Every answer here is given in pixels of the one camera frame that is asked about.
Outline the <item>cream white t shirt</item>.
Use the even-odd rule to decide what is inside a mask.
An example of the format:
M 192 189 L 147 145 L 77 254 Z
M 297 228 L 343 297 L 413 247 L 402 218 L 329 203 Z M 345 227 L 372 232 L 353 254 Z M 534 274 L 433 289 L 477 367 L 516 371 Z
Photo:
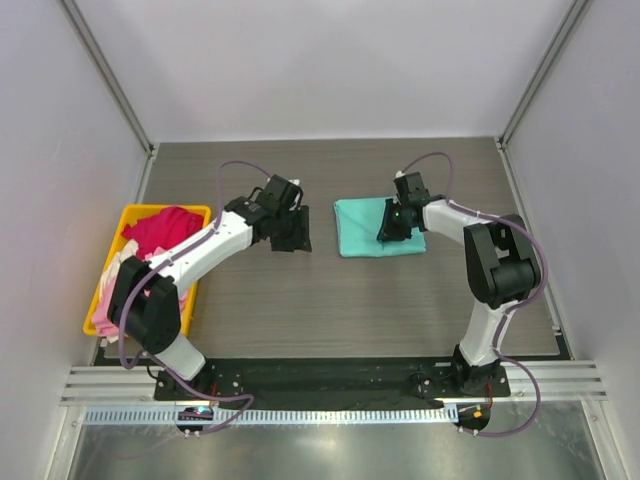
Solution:
M 134 239 L 128 240 L 122 250 L 116 252 L 108 263 L 106 269 L 101 274 L 99 280 L 99 299 L 102 300 L 107 287 L 116 279 L 121 264 L 131 256 L 135 256 L 138 251 L 138 242 Z

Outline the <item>yellow plastic bin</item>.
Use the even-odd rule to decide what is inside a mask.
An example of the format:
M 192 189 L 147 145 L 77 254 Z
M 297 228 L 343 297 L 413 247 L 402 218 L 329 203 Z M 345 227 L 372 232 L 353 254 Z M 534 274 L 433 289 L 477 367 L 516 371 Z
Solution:
M 121 233 L 124 229 L 124 227 L 126 225 L 134 225 L 138 220 L 145 218 L 145 217 L 149 217 L 152 215 L 155 215 L 157 213 L 159 213 L 162 209 L 166 208 L 166 207 L 171 207 L 171 206 L 178 206 L 178 207 L 182 207 L 190 212 L 193 213 L 197 213 L 200 214 L 204 217 L 204 223 L 203 223 L 203 227 L 206 226 L 210 220 L 212 219 L 212 212 L 211 209 L 208 206 L 204 206 L 204 205 L 154 205 L 154 204 L 130 204 L 128 206 L 126 206 L 121 214 L 118 226 L 115 230 L 115 233 L 113 235 L 113 239 L 111 241 L 110 244 L 110 248 L 103 266 L 103 271 L 106 269 L 107 264 L 111 261 L 111 259 L 113 258 L 114 254 L 120 250 L 123 249 L 123 247 L 125 246 L 125 244 L 127 243 L 128 240 L 126 240 L 125 238 L 123 238 L 121 236 Z M 149 260 L 152 257 L 156 256 L 150 256 L 149 258 L 146 259 L 141 259 L 138 258 L 137 256 L 135 256 L 136 258 L 140 259 L 140 260 Z M 93 294 L 93 298 L 91 300 L 91 303 L 93 300 L 96 300 L 97 298 L 97 286 L 95 288 L 95 292 Z

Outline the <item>light pink t shirt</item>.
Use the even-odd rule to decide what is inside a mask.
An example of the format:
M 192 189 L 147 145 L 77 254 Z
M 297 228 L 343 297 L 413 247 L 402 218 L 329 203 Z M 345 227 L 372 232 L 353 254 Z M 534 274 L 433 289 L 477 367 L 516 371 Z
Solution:
M 97 298 L 93 300 L 83 325 L 83 332 L 89 336 L 106 338 L 110 343 L 118 339 L 117 326 L 108 318 L 108 308 L 113 295 L 116 279 L 107 287 L 102 300 L 99 299 L 99 282 L 97 286 Z M 195 307 L 195 298 L 198 284 L 192 286 L 187 293 L 179 299 L 181 313 L 181 332 L 187 336 L 192 323 L 192 314 Z

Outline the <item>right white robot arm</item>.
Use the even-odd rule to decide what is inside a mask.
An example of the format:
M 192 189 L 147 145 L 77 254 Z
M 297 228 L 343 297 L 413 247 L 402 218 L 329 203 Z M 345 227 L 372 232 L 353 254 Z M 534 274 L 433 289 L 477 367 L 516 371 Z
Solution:
M 542 255 L 518 215 L 496 216 L 433 196 L 418 172 L 396 174 L 395 197 L 385 201 L 377 240 L 409 240 L 412 233 L 443 235 L 464 249 L 474 305 L 468 328 L 454 348 L 450 380 L 471 396 L 498 375 L 504 331 L 532 292 L 543 286 Z

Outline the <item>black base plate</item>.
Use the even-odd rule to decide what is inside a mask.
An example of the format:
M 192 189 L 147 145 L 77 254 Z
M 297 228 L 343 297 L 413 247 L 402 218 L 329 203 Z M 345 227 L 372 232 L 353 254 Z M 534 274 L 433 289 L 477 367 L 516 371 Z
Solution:
M 249 393 L 255 399 L 376 390 L 433 399 L 511 394 L 504 367 L 486 367 L 478 378 L 467 379 L 449 357 L 209 358 L 185 383 L 188 389 L 161 370 L 155 396 L 187 399 L 192 390 L 224 397 Z

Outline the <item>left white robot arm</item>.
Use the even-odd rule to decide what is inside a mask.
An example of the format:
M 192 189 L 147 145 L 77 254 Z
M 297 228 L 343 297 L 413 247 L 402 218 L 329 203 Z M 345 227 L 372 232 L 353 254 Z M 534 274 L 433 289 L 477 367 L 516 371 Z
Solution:
M 261 241 L 276 252 L 309 252 L 309 207 L 298 179 L 271 176 L 248 196 L 229 201 L 215 219 L 168 251 L 141 260 L 129 257 L 119 269 L 107 310 L 119 339 L 178 376 L 188 398 L 204 398 L 212 387 L 204 355 L 182 332 L 180 299 L 231 256 Z

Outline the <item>teal t shirt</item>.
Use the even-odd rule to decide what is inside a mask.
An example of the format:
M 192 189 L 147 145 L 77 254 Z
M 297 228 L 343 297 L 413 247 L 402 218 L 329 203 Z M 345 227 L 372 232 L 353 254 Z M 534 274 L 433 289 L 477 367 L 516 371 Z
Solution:
M 383 258 L 423 254 L 428 250 L 422 233 L 400 242 L 377 240 L 385 209 L 384 197 L 339 199 L 334 202 L 338 250 L 343 258 Z

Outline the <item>magenta t shirt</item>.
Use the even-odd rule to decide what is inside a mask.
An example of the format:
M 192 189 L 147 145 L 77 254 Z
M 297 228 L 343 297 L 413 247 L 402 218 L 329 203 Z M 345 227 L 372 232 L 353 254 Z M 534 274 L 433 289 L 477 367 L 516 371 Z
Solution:
M 126 225 L 121 236 L 128 241 L 134 240 L 138 245 L 136 256 L 146 259 L 179 245 L 201 230 L 203 223 L 202 215 L 171 206 L 134 225 Z

